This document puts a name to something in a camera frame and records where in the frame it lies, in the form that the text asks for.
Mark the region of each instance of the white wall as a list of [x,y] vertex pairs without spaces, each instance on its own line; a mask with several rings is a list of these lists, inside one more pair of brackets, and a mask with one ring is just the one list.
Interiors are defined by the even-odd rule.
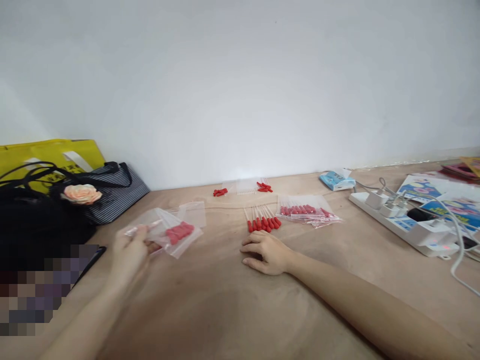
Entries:
[[20,104],[153,189],[480,145],[475,0],[15,0],[0,13]]
[[53,138],[43,122],[30,112],[0,78],[0,145],[30,143]]

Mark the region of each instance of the white cable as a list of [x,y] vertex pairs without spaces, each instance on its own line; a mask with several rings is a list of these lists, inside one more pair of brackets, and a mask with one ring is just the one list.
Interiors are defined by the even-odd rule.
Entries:
[[[380,177],[379,179],[379,182],[380,184],[382,184],[384,190],[387,190],[389,193],[391,193],[392,195],[396,195],[397,193],[392,191],[391,189],[389,189],[387,187],[387,183],[385,181],[385,179],[383,177]],[[361,184],[360,182],[356,182],[358,185],[360,185],[361,187],[365,188],[365,189],[376,189],[376,190],[379,190],[380,188],[378,187],[372,187],[372,186],[365,186],[363,184]],[[450,218],[453,222],[453,224],[455,225],[455,231],[456,231],[456,236],[458,238],[458,246],[460,247],[460,252],[458,254],[458,257],[457,259],[455,260],[455,262],[453,263],[453,265],[451,266],[450,268],[450,274],[453,276],[454,279],[456,279],[460,284],[462,284],[463,286],[465,286],[467,289],[469,289],[470,291],[472,291],[475,295],[477,295],[478,297],[480,297],[480,292],[478,292],[477,290],[475,290],[473,287],[471,287],[470,285],[468,285],[466,282],[460,280],[458,278],[458,276],[455,274],[455,271],[457,270],[457,268],[459,267],[460,263],[462,262],[463,258],[464,258],[464,255],[465,255],[465,244],[464,244],[464,239],[463,239],[463,235],[462,235],[462,231],[460,230],[460,225],[463,227],[463,229],[466,231],[466,233],[470,236],[470,238],[472,240],[474,240],[475,242],[479,243],[471,234],[470,230],[465,226],[463,225],[462,223],[459,223],[459,220],[457,219],[457,217],[448,209],[448,207],[441,201],[441,200],[438,200],[436,197],[434,196],[430,196],[430,195],[422,195],[422,196],[415,196],[415,197],[412,197],[410,198],[409,200],[413,200],[413,199],[416,199],[416,198],[431,198],[437,202],[440,203],[440,205],[448,212],[448,214],[450,215]]]
[[463,286],[465,286],[467,289],[469,289],[470,291],[472,291],[475,295],[477,295],[478,297],[480,297],[480,292],[478,292],[477,290],[475,290],[473,287],[471,287],[470,285],[468,285],[466,282],[460,280],[458,278],[458,276],[455,274],[455,271],[457,270],[457,268],[459,267],[460,263],[462,262],[463,258],[464,258],[464,254],[465,254],[465,245],[464,245],[464,239],[463,239],[463,236],[462,236],[462,231],[460,230],[460,226],[459,226],[459,221],[457,219],[457,217],[449,210],[449,208],[440,200],[438,200],[436,197],[434,196],[430,196],[430,195],[422,195],[422,196],[415,196],[415,197],[412,197],[410,200],[412,199],[416,199],[416,198],[431,198],[437,202],[439,202],[441,204],[441,206],[450,214],[451,216],[451,220],[453,221],[453,224],[455,225],[455,230],[456,230],[456,236],[458,238],[458,246],[460,247],[460,252],[458,254],[458,257],[456,258],[455,262],[453,263],[453,265],[451,266],[450,268],[450,274],[460,283],[462,284]]

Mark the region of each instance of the hand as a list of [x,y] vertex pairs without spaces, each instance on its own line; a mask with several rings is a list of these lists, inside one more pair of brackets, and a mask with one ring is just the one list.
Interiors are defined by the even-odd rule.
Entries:
[[242,263],[267,275],[280,275],[288,271],[294,252],[275,236],[265,230],[252,232],[242,243],[242,253],[257,253],[263,261],[253,257],[244,258]]
[[113,263],[108,276],[107,289],[128,291],[142,277],[149,263],[149,254],[160,248],[146,241],[148,227],[138,225],[134,236],[125,235],[127,228],[117,232],[113,242]]

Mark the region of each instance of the tissue box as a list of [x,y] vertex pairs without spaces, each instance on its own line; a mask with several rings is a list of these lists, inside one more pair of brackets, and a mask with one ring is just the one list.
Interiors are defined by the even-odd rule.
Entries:
[[349,177],[350,173],[351,171],[347,169],[328,171],[321,174],[318,178],[332,191],[345,190],[353,188],[356,184],[355,179]]

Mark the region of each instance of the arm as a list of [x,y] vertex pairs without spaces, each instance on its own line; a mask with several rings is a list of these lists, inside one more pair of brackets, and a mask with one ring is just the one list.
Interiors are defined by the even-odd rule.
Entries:
[[346,271],[290,250],[266,231],[254,231],[243,263],[268,275],[290,273],[334,308],[391,359],[472,359],[460,341],[421,312]]
[[41,360],[97,357],[129,293],[145,272],[148,253],[159,248],[154,243],[145,244],[145,226],[138,227],[133,239],[124,233],[119,231],[113,243],[113,263],[105,287],[62,331]]

